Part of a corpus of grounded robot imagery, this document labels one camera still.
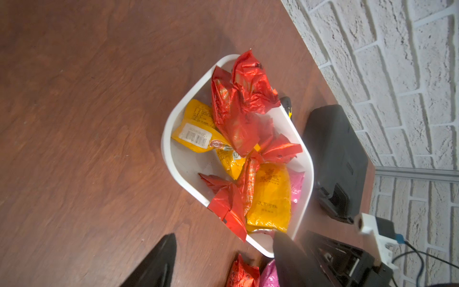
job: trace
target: white plastic bin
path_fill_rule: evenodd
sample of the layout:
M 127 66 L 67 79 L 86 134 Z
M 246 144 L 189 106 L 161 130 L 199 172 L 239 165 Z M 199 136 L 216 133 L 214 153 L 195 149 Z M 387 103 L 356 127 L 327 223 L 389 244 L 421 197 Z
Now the white plastic bin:
M 185 107 L 192 99 L 200 100 L 203 103 L 211 105 L 211 88 L 210 79 L 215 66 L 222 67 L 231 71 L 232 65 L 239 55 L 228 55 L 220 59 L 212 66 L 207 73 L 191 88 L 185 97 L 172 110 L 164 127 L 161 139 L 162 157 L 174 177 L 174 179 L 185 188 L 192 196 L 199 200 L 204 206 L 208 206 L 213 198 L 213 192 L 198 176 L 198 173 L 214 174 L 230 180 L 217 158 L 215 151 L 196 153 L 171 139 L 172 132 L 180 125 Z M 301 198 L 297 203 L 287 234 L 294 239 L 298 227 L 303 218 L 304 212 L 311 197 L 314 179 L 314 169 L 311 156 L 304 146 L 300 135 L 295 129 L 293 123 L 288 118 L 282 106 L 271 109 L 266 115 L 272 117 L 275 129 L 284 134 L 292 143 L 299 143 L 303 152 L 297 154 L 297 157 L 288 163 L 288 167 L 298 172 L 306 172 L 302 186 Z M 247 241 L 256 249 L 268 257 L 274 257 L 273 239 L 265 234 L 252 234 L 247 236 Z

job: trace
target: cable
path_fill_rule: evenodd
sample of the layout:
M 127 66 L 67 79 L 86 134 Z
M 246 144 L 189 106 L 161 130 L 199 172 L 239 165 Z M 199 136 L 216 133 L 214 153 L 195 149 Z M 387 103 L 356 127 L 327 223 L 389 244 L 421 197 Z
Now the cable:
M 416 254 L 419 256 L 419 259 L 421 259 L 421 269 L 419 269 L 418 277 L 416 278 L 416 287 L 419 287 L 419 280 L 421 279 L 422 271 L 424 271 L 424 259 L 422 258 L 421 254 L 419 251 L 413 247 L 408 241 L 405 240 L 405 244 L 411 248 Z
M 433 255 L 431 255 L 431 254 L 429 254 L 429 253 L 427 253 L 427 252 L 422 252 L 422 251 L 418 251 L 418 252 L 421 253 L 421 254 L 427 255 L 427 256 L 429 256 L 429 257 L 432 257 L 432 258 L 434 258 L 434 259 L 440 260 L 440 261 L 442 261 L 443 263 L 446 263 L 446 264 L 448 264 L 448 265 L 453 266 L 454 268 L 459 269 L 459 266 L 457 266 L 457 265 L 455 265 L 455 264 L 453 264 L 453 263 L 451 263 L 451 262 L 448 262 L 448 261 L 446 261 L 446 260 L 443 260 L 443 259 L 441 259 L 441 258 L 438 258 L 437 256 L 433 256 Z M 394 262 L 395 260 L 399 259 L 400 257 L 403 257 L 403 256 L 408 255 L 408 254 L 411 254 L 411 253 L 414 253 L 414 251 L 408 251 L 408 252 L 402 253 L 402 254 L 396 256 L 396 257 L 392 260 L 392 262 Z
M 392 281 L 394 282 L 395 287 L 398 287 L 397 282 L 395 282 L 394 276 L 392 276 Z

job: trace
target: brick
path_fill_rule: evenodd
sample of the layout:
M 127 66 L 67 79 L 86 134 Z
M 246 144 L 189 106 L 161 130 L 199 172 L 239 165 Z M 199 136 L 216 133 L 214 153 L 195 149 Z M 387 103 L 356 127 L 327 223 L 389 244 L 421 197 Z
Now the brick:
M 301 2 L 303 3 L 304 7 L 309 11 L 317 7 L 320 3 L 322 3 L 324 0 L 302 0 Z
M 410 0 L 408 7 L 413 21 L 420 20 L 448 7 L 447 0 Z
M 402 125 L 397 113 L 390 83 L 384 73 L 381 53 L 378 46 L 373 46 L 355 55 L 362 78 L 367 85 L 371 99 L 375 101 L 375 108 L 385 128 Z
M 394 90 L 403 93 L 418 88 L 413 47 L 408 33 L 408 18 L 403 1 L 379 0 L 371 6 L 381 31 L 386 65 Z
M 365 151 L 367 152 L 368 157 L 370 158 L 371 162 L 375 166 L 381 166 L 381 161 L 379 160 L 379 157 L 376 154 L 373 145 L 371 144 L 368 134 L 366 132 L 358 132 L 355 134 L 357 135 L 358 140 L 360 141 Z
M 350 101 L 346 97 L 346 92 L 344 91 L 344 87 L 339 82 L 338 77 L 336 76 L 336 73 L 333 67 L 328 66 L 328 67 L 321 69 L 320 71 L 322 72 L 322 75 L 327 81 L 328 86 L 330 87 L 330 90 L 333 92 L 333 95 L 338 101 L 338 104 L 342 105 L 344 112 L 347 115 L 347 119 L 349 119 L 349 122 L 351 123 L 352 128 L 354 130 L 363 129 L 362 123 L 360 122 L 360 119 L 358 118 L 354 110 L 354 107 L 351 105 Z
M 395 189 L 395 177 L 382 176 L 379 192 L 393 194 Z
M 395 154 L 396 166 L 401 168 L 414 167 L 410 157 L 408 138 L 405 135 L 405 131 L 403 129 L 387 129 L 386 135 Z
M 417 157 L 414 158 L 414 167 L 417 169 L 434 169 L 432 157 Z
M 327 3 L 311 14 L 311 21 L 317 28 L 340 80 L 346 88 L 352 102 L 368 100 L 364 86 L 354 65 L 351 53 L 343 37 L 336 14 L 331 4 Z
M 428 203 L 421 201 L 411 201 L 409 209 L 409 227 L 407 240 L 416 249 L 425 251 L 427 242 L 427 212 Z M 417 254 L 410 254 L 406 258 L 405 275 L 413 280 L 418 276 L 421 262 Z M 424 281 L 424 275 L 421 277 L 421 282 Z
M 394 190 L 394 206 L 391 220 L 394 222 L 396 233 L 407 236 L 409 195 L 411 193 L 411 180 L 396 178 Z
M 376 216 L 391 219 L 392 197 L 378 195 L 378 204 L 376 206 Z
M 448 255 L 444 252 L 429 248 L 427 253 L 448 261 Z M 448 264 L 434 258 L 427 257 L 427 261 L 425 262 L 426 286 L 440 283 L 450 283 L 449 270 L 450 268 Z
M 429 243 L 449 249 L 451 214 L 449 200 L 451 186 L 446 182 L 433 181 L 430 192 Z
M 336 1 L 335 7 L 346 24 L 347 39 L 354 50 L 376 40 L 373 23 L 369 21 L 371 16 L 367 16 L 366 1 Z
M 397 255 L 400 255 L 406 251 L 407 251 L 406 245 L 397 245 L 394 247 L 394 250 L 392 251 L 392 257 L 394 258 Z M 405 260 L 406 260 L 405 258 L 400 258 L 399 260 L 394 262 L 394 264 L 398 266 L 398 269 L 394 271 L 393 276 L 399 286 L 403 286 L 403 279 L 401 278 L 400 275 L 403 275 L 403 270 L 405 267 Z
M 459 265 L 459 207 L 452 208 L 452 220 L 453 228 L 451 235 L 451 262 Z M 451 281 L 459 282 L 459 270 L 456 268 L 451 269 Z
M 450 74 L 449 38 L 453 26 L 449 17 L 427 23 L 416 29 L 418 40 L 418 55 L 423 82 L 427 94 L 424 96 L 425 106 L 428 107 L 430 124 L 450 123 L 454 120 L 452 110 Z
M 375 146 L 377 153 L 391 154 L 392 151 L 387 143 L 386 135 L 379 125 L 376 111 L 371 104 L 360 105 L 356 107 L 357 113 L 362 121 L 364 128 L 368 132 L 371 142 Z
M 370 211 L 371 215 L 376 215 L 376 205 L 378 203 L 377 200 L 377 192 L 379 191 L 381 185 L 381 177 L 375 176 L 375 182 L 373 183 L 373 192 L 371 193 L 371 203 L 370 203 Z
M 427 136 L 427 115 L 421 94 L 402 96 L 398 99 L 405 121 L 408 141 L 413 154 L 430 154 Z
M 397 167 L 395 164 L 395 159 L 393 156 L 388 156 L 388 155 L 379 155 L 379 159 L 381 160 L 382 166 L 387 166 L 387 167 Z
M 451 189 L 451 202 L 459 203 L 459 184 L 453 183 L 452 186 L 453 187 Z
M 430 181 L 427 180 L 413 180 L 413 189 L 411 191 L 412 197 L 429 199 Z
M 431 127 L 433 164 L 436 169 L 454 169 L 454 134 L 453 126 Z
M 309 25 L 309 22 L 305 18 L 303 12 L 301 11 L 300 6 L 298 5 L 296 0 L 281 0 L 282 4 L 284 4 L 287 13 L 289 14 L 291 20 L 295 24 L 298 32 L 301 35 L 304 43 L 308 47 L 309 53 L 313 57 L 314 61 L 316 62 L 317 66 L 325 64 L 328 59 L 326 56 L 326 52 L 323 51 L 320 47 L 320 44 L 317 42 L 314 33 Z

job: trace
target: snack wrapper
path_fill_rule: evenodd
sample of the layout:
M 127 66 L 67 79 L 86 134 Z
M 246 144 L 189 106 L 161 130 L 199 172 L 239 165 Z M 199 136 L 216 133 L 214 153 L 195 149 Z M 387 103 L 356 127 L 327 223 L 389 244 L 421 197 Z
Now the snack wrapper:
M 239 254 L 228 276 L 226 287 L 259 287 L 260 270 L 247 265 Z
M 296 172 L 291 169 L 288 170 L 288 175 L 290 177 L 290 187 L 291 187 L 291 209 L 297 206 L 298 200 L 301 197 L 301 187 L 303 186 L 304 181 L 304 172 Z
M 211 107 L 195 99 L 186 106 L 182 123 L 172 133 L 172 138 L 194 152 L 208 152 L 214 148 L 232 149 L 216 130 Z
M 247 224 L 287 232 L 291 217 L 291 187 L 285 164 L 261 164 L 254 187 Z
M 215 151 L 217 152 L 217 156 L 221 161 L 226 173 L 229 174 L 234 180 L 238 179 L 246 159 L 241 157 L 236 151 L 232 149 L 227 151 L 216 149 Z
M 266 72 L 252 50 L 240 55 L 233 66 L 232 81 L 242 93 L 242 109 L 247 113 L 266 114 L 279 107 L 277 91 L 271 89 Z
M 207 208 L 212 210 L 233 233 L 245 242 L 247 237 L 246 220 L 239 188 L 234 183 L 216 175 L 199 174 L 199 176 L 215 193 Z
M 246 163 L 242 167 L 242 172 L 237 179 L 237 186 L 239 187 L 242 195 L 242 202 L 244 204 L 244 215 L 247 214 L 250 207 L 252 206 L 253 194 L 255 192 L 255 177 L 258 169 L 260 168 L 260 162 L 263 159 L 257 151 L 252 151 Z
M 291 143 L 283 134 L 277 135 L 273 119 L 260 122 L 260 154 L 267 163 L 289 163 L 297 153 L 303 152 L 300 144 Z
M 260 277 L 260 287 L 280 287 L 275 260 L 269 262 L 264 268 Z
M 258 117 L 242 110 L 240 93 L 231 74 L 215 67 L 212 75 L 213 119 L 221 134 L 243 158 L 258 144 Z

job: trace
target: white brick wall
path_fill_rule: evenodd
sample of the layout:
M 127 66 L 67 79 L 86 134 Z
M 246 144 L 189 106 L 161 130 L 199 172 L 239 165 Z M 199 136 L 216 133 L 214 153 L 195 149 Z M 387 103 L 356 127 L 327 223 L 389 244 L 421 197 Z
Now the white brick wall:
M 376 176 L 370 213 L 394 222 L 402 234 L 420 251 L 459 263 L 459 184 Z M 406 252 L 394 249 L 394 256 Z M 459 270 L 424 256 L 421 286 L 459 282 Z M 414 286 L 420 268 L 416 254 L 396 261 L 394 278 L 399 286 Z
M 457 169 L 459 0 L 281 0 L 376 166 Z
M 281 1 L 374 165 L 457 170 L 459 0 Z M 377 176 L 370 213 L 459 264 L 459 185 Z M 422 286 L 459 282 L 424 260 Z M 396 264 L 398 285 L 414 287 L 417 255 Z

